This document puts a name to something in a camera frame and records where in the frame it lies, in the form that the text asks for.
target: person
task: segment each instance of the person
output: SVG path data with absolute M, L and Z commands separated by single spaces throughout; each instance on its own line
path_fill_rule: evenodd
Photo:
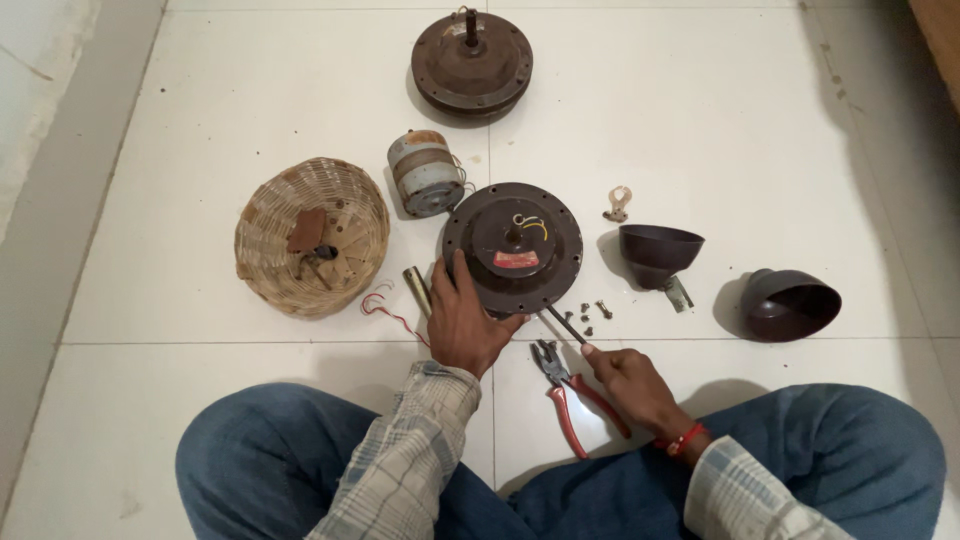
M 558 466 L 501 500 L 459 459 L 479 380 L 524 319 L 487 315 L 462 252 L 454 280 L 438 260 L 433 357 L 413 366 L 390 414 L 271 383 L 193 421 L 176 471 L 198 539 L 932 536 L 944 451 L 910 406 L 809 384 L 698 423 L 649 357 L 590 344 L 582 352 L 608 394 L 674 455 L 647 445 Z

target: white wall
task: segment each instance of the white wall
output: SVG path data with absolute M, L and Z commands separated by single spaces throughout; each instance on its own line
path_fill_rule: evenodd
M 101 0 L 0 0 L 0 243 Z

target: brown metal motor cover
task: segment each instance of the brown metal motor cover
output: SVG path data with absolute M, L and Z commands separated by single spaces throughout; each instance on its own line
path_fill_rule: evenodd
M 530 85 L 533 65 L 530 42 L 516 26 L 473 10 L 430 25 L 411 60 L 414 83 L 427 103 L 463 116 L 487 116 L 515 103 Z
M 464 250 L 480 303 L 494 314 L 533 313 L 573 285 L 584 257 L 570 209 L 539 187 L 495 184 L 470 195 L 444 228 L 444 262 Z

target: knee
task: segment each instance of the knee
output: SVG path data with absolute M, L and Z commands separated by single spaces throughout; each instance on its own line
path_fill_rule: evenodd
M 336 400 L 320 390 L 289 382 L 260 384 L 222 398 L 190 423 L 177 447 L 180 490 L 207 483 L 235 456 L 251 452 L 276 436 L 288 419 L 302 414 L 307 402 Z
M 914 479 L 942 486 L 944 447 L 930 422 L 904 402 L 864 386 L 811 384 L 802 399 L 818 402 L 819 431 L 827 440 L 851 440 L 877 459 L 909 468 Z

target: sticker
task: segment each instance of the sticker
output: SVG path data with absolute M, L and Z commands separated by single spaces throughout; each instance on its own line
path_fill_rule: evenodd
M 537 266 L 540 260 L 537 258 L 537 252 L 528 251 L 527 253 L 503 253 L 496 252 L 493 256 L 493 265 L 500 268 L 528 268 Z

